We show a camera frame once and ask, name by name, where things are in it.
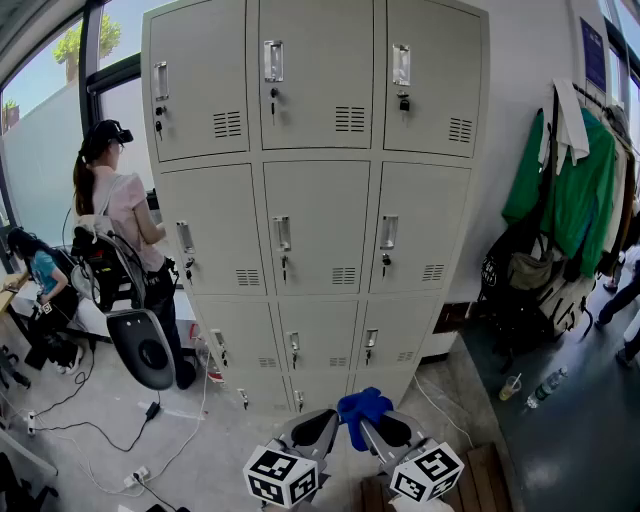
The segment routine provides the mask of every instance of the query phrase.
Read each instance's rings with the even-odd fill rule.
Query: blue shirt
[[[51,290],[58,284],[58,281],[51,277],[56,268],[53,258],[44,251],[36,251],[33,258],[31,258],[33,278],[42,287],[42,291],[45,294],[51,293]]]

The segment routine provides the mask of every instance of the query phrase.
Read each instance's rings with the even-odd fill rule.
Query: water bottle
[[[542,384],[540,384],[536,390],[527,398],[527,405],[531,409],[536,409],[540,402],[552,394],[560,385],[560,383],[568,377],[567,367],[563,366],[558,371],[549,375]]]

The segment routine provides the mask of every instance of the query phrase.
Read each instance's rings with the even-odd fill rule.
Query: tile floor
[[[9,345],[24,357],[28,346],[9,322],[0,322],[1,343]],[[470,360],[465,354],[464,345],[461,349],[458,346],[457,354],[448,362],[425,365],[418,370],[423,389],[461,428],[470,430],[472,436],[477,435],[483,441],[500,438],[489,399],[486,396],[484,401],[477,399],[478,394],[482,396],[484,393],[479,377],[476,374],[476,380],[472,380],[464,367],[455,368],[455,361],[466,358],[468,364]],[[91,353],[85,356],[82,364],[84,371],[88,371],[91,358]],[[71,378],[58,375],[49,364],[45,365],[42,372],[25,365],[21,367],[32,379],[33,386],[25,391],[12,385],[9,392],[5,393],[17,408],[41,410],[75,389]],[[151,476],[157,475],[164,463],[192,434],[202,400],[203,384],[203,374],[200,373],[198,381],[187,392],[173,389],[162,392],[163,412],[148,424],[130,453],[116,451],[88,426],[56,434],[76,440],[91,461],[93,475],[101,486],[111,491],[121,490],[124,477],[142,465],[150,469]],[[144,421],[147,405],[156,398],[155,392],[140,386],[126,372],[112,346],[98,344],[91,379],[74,399],[45,415],[44,420],[49,426],[92,421],[100,425],[114,443],[127,446]],[[468,450],[465,436],[427,402],[415,383],[412,382],[399,410],[416,417],[435,439],[447,441],[458,452]],[[204,411],[196,437],[150,486],[176,508],[184,506],[191,512],[257,510],[258,502],[245,491],[241,470],[255,446],[264,444],[283,418],[248,415],[241,404],[232,400],[231,394],[210,382],[207,384]],[[476,418],[484,418],[483,421],[493,425],[493,428],[475,424]],[[49,498],[45,510],[116,512],[119,505],[123,505],[133,512],[143,512],[156,503],[148,492],[134,498],[107,494],[98,489],[80,466],[82,464],[86,468],[86,459],[69,440],[45,432],[39,433],[34,439],[26,438],[25,424],[20,417],[13,420],[11,433],[59,470],[57,477],[44,475],[31,462],[11,449],[0,446],[14,462],[19,477],[31,479],[35,490],[39,490],[43,482],[59,490],[60,498]],[[343,427],[333,453],[328,456],[328,462],[328,472],[332,477],[317,495],[314,505],[326,511],[355,510],[359,481],[376,473],[376,459],[368,453],[353,450],[347,430]]]

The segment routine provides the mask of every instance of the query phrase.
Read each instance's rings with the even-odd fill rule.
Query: plastic cup
[[[500,400],[503,402],[509,400],[513,395],[515,395],[518,391],[522,389],[522,381],[518,380],[518,377],[509,377],[507,382],[505,382],[504,386],[500,390]]]

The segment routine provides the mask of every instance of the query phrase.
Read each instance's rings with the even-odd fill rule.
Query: pink shirt
[[[142,266],[147,272],[157,272],[164,263],[164,256],[153,245],[142,238],[138,221],[133,209],[147,200],[142,180],[137,174],[124,175],[114,172],[110,167],[93,168],[96,182],[93,186],[94,213],[98,211],[111,191],[105,215],[111,219],[116,234],[124,238],[140,256]]]

